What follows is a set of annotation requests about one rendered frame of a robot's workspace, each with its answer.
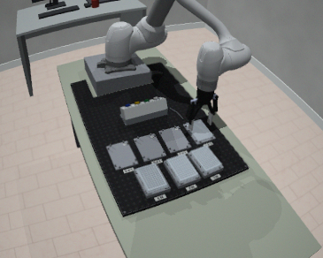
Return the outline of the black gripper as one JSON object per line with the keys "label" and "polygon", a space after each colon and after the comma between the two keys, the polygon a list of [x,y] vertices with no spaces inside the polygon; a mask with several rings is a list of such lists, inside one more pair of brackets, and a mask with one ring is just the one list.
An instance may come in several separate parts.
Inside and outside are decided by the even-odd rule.
{"label": "black gripper", "polygon": [[[208,108],[210,110],[209,115],[208,115],[208,119],[207,119],[207,122],[209,125],[211,125],[213,115],[215,115],[214,112],[218,112],[218,98],[219,97],[216,95],[216,93],[214,93],[214,91],[204,92],[204,91],[200,90],[199,88],[197,88],[196,94],[197,94],[196,99],[189,100],[189,107],[188,107],[188,111],[186,114],[186,118],[188,119],[188,128],[190,131],[193,130],[194,118],[195,118],[197,112],[204,105],[208,104]],[[212,99],[212,105],[215,109],[212,108],[212,106],[211,106],[211,99],[210,98]],[[200,104],[200,106],[199,106],[199,104]]]}

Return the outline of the white button panel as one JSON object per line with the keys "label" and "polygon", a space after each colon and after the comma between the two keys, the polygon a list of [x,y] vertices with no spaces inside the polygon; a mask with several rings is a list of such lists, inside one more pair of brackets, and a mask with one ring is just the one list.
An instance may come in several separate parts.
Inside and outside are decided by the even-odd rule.
{"label": "white button panel", "polygon": [[163,97],[154,97],[151,100],[147,99],[144,100],[144,102],[135,102],[135,104],[131,105],[127,104],[124,107],[120,107],[120,112],[121,117],[127,126],[167,115],[167,106],[170,110],[176,112],[182,120],[184,120],[177,111],[170,108],[168,101]]}

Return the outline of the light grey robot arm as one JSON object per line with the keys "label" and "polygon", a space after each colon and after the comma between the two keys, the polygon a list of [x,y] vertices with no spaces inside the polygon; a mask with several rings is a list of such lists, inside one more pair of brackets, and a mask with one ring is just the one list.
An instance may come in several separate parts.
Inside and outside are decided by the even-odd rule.
{"label": "light grey robot arm", "polygon": [[[105,38],[105,58],[97,62],[97,67],[105,67],[106,74],[135,71],[131,55],[165,41],[167,30],[163,22],[174,1],[155,0],[148,16],[135,27],[127,22],[112,24]],[[250,61],[250,48],[235,39],[225,25],[196,0],[176,1],[211,27],[219,37],[219,43],[203,43],[196,62],[196,86],[204,92],[212,92],[217,88],[221,74],[239,69]]]}

